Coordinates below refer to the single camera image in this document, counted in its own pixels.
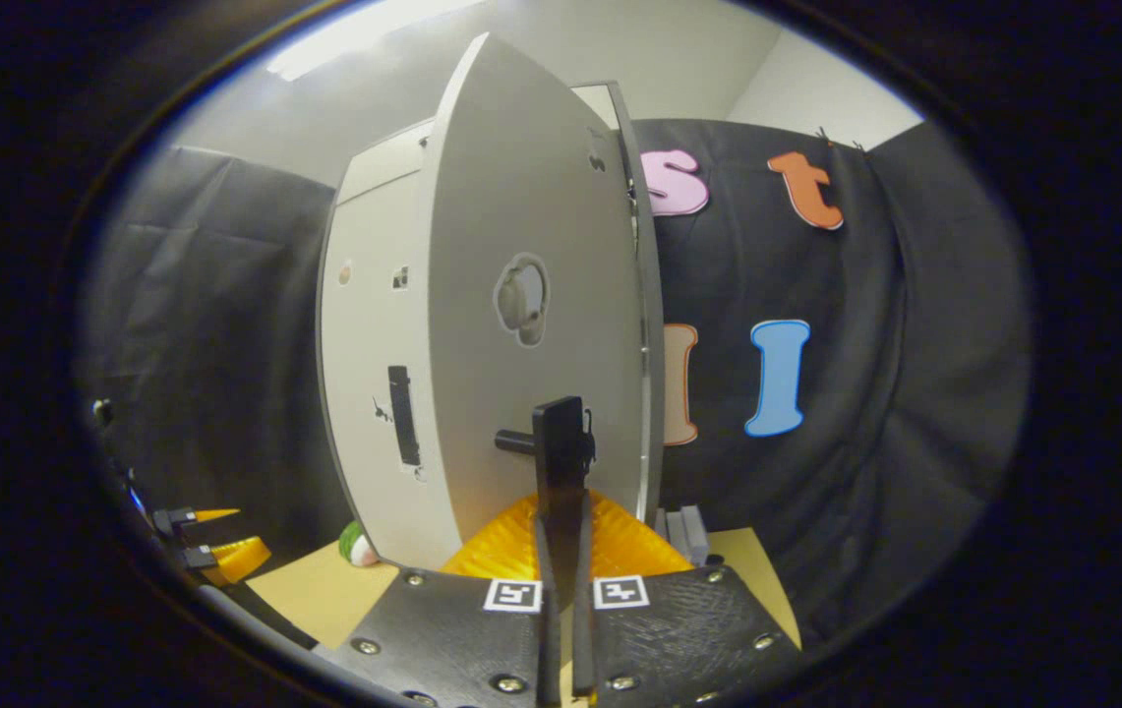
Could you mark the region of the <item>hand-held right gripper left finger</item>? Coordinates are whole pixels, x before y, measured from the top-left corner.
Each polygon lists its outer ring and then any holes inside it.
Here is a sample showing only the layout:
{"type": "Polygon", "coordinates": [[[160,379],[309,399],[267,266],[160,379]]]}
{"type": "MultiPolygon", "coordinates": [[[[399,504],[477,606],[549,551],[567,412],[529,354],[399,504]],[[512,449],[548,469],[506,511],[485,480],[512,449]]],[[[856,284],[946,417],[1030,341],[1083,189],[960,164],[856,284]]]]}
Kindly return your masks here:
{"type": "Polygon", "coordinates": [[[439,572],[403,567],[329,663],[425,707],[560,704],[555,588],[537,495],[512,502],[439,572]]]}

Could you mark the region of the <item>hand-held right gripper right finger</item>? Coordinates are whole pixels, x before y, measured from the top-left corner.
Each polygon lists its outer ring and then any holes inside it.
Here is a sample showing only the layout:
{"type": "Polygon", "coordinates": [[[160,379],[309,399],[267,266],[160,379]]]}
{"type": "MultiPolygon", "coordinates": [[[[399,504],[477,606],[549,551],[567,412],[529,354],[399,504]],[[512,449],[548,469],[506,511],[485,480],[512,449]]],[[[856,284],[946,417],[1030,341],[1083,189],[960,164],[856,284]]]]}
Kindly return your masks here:
{"type": "Polygon", "coordinates": [[[592,707],[739,707],[803,665],[734,567],[690,567],[595,493],[574,578],[573,689],[592,707]]]}

